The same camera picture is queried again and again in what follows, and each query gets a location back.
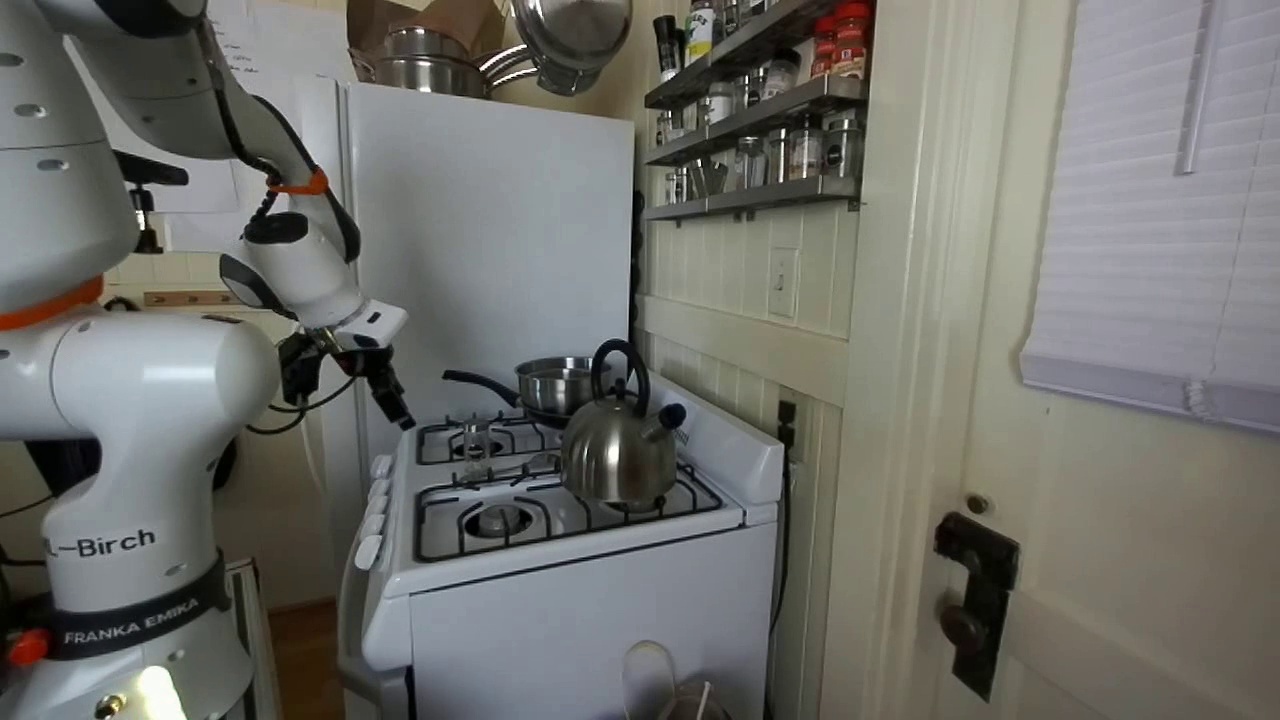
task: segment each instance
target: stove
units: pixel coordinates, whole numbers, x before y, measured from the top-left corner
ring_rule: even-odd
[[[665,649],[732,718],[762,714],[785,453],[667,380],[650,397],[689,407],[650,509],[579,499],[559,428],[516,411],[434,421],[373,460],[338,607],[376,676],[359,687],[402,694],[381,707],[626,718],[633,653]]]

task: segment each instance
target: door latch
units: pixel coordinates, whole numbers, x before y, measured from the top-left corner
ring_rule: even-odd
[[[963,599],[945,595],[937,620],[955,646],[950,673],[976,695],[991,695],[1006,592],[1014,584],[1014,545],[961,513],[937,524],[930,551],[967,569]]]

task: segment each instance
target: silver kettle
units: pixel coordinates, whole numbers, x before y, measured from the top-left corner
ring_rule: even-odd
[[[603,389],[607,355],[622,353],[626,372]],[[607,340],[592,355],[597,402],[570,411],[565,432],[565,483],[587,503],[655,509],[677,483],[677,428],[683,407],[646,411],[646,369],[622,340]]]

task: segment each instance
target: metal shelf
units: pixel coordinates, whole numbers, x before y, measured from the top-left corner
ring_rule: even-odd
[[[732,212],[756,212],[756,207],[779,207],[779,203],[828,203],[828,202],[856,203],[856,194],[860,189],[850,176],[811,176],[794,185],[702,198],[692,203],[659,203],[659,207],[646,207],[645,220],[732,215]]]
[[[702,98],[707,83],[741,78],[750,63],[762,63],[771,53],[793,47],[806,36],[811,19],[825,17],[833,0],[779,0],[702,59],[689,63],[680,78],[665,80],[645,98],[645,107],[680,107]]]
[[[728,115],[723,126],[701,128],[692,137],[680,137],[672,143],[659,143],[646,166],[683,166],[692,156],[717,152],[741,137],[758,137],[766,128],[793,126],[802,111],[825,111],[825,107],[850,107],[865,99],[865,83],[847,78],[819,78],[806,80],[785,98],[771,98],[756,107],[742,107]]]

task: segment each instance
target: wooden floor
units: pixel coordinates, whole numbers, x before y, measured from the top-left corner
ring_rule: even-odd
[[[285,720],[338,720],[345,694],[337,682],[331,604],[270,612],[275,682]]]

